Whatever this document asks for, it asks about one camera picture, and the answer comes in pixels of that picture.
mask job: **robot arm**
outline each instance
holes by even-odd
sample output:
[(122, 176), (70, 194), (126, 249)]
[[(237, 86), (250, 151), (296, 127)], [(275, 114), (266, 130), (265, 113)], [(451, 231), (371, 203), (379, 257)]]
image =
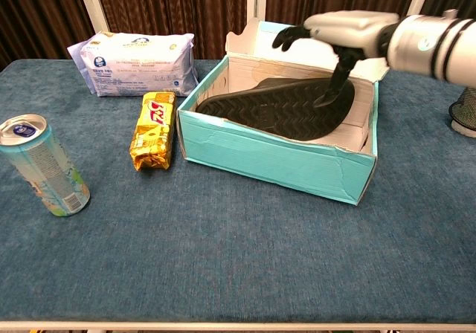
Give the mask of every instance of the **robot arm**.
[(396, 13), (338, 11), (310, 16), (282, 30), (273, 47), (287, 51), (299, 38), (329, 43), (339, 56), (329, 93), (340, 90), (359, 60), (384, 56), (390, 68), (476, 87), (476, 22)]

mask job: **white plastic package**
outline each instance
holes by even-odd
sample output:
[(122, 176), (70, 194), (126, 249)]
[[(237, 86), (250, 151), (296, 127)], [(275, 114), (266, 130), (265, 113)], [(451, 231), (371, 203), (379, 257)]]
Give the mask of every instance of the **white plastic package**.
[(174, 91), (187, 96), (196, 87), (193, 34), (146, 36), (99, 32), (68, 47), (91, 93), (98, 97), (142, 96)]

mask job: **blue tablecloth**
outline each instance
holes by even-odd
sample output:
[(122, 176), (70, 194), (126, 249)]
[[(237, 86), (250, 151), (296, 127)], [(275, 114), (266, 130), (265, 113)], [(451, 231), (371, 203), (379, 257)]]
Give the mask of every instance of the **blue tablecloth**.
[[(203, 77), (216, 64), (197, 61)], [(358, 207), (189, 163), (136, 172), (140, 98), (97, 98), (73, 62), (0, 74), (0, 119), (45, 116), (91, 190), (48, 213), (0, 160), (0, 320), (476, 323), (476, 140), (461, 87), (390, 72)]]

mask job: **teal shoe box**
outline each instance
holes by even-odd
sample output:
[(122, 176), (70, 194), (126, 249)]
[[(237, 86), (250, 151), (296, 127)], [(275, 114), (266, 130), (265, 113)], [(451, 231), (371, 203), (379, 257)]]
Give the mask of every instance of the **teal shoe box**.
[(321, 139), (290, 140), (194, 112), (204, 99), (253, 88), (266, 77), (330, 77), (337, 57), (322, 42), (302, 39), (288, 52), (272, 49), (284, 27), (252, 19), (241, 35), (227, 35), (227, 55), (177, 110), (182, 154), (199, 164), (357, 204), (377, 162), (378, 80), (387, 71), (384, 59), (358, 62), (350, 74), (356, 89), (350, 113)]

